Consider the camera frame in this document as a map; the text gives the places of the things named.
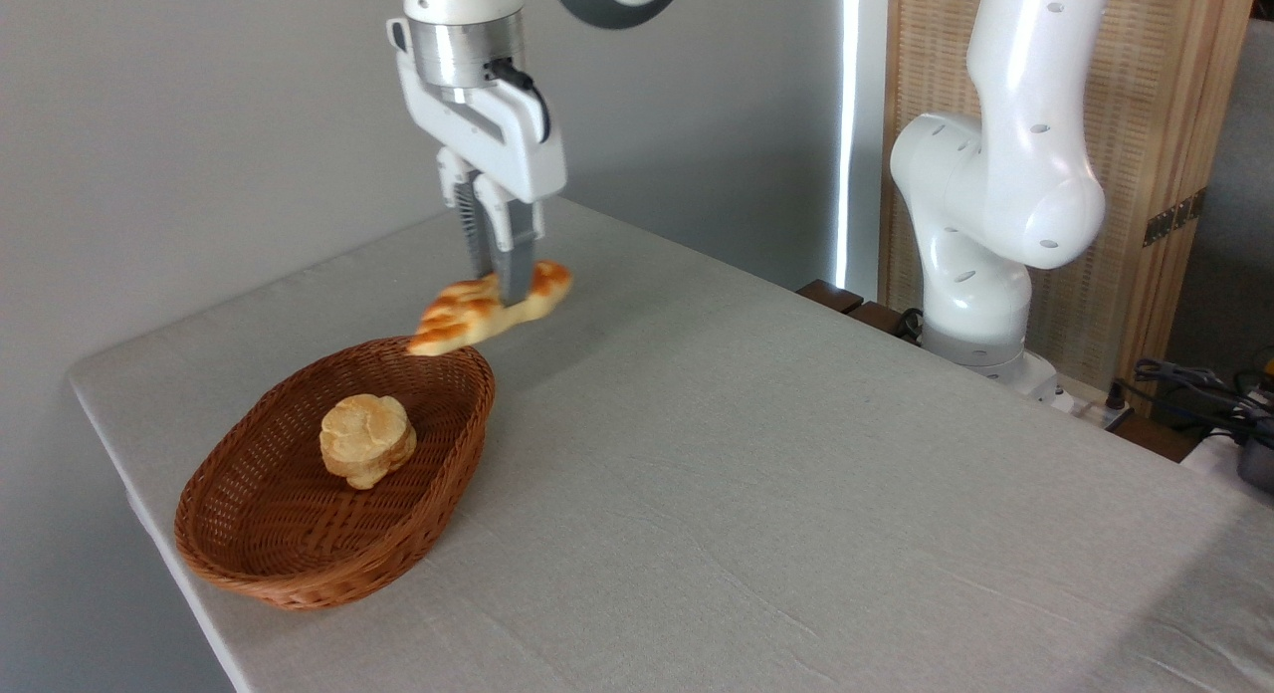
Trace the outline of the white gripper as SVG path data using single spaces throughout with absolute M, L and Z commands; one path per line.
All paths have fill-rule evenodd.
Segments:
M 460 217 L 474 276 L 493 270 L 502 304 L 522 303 L 544 236 L 538 200 L 567 183 L 558 121 L 541 135 L 540 99 L 507 82 L 465 90 L 462 104 L 446 102 L 424 85 L 410 54 L 395 61 L 409 115 L 445 145 L 437 154 L 443 199 Z

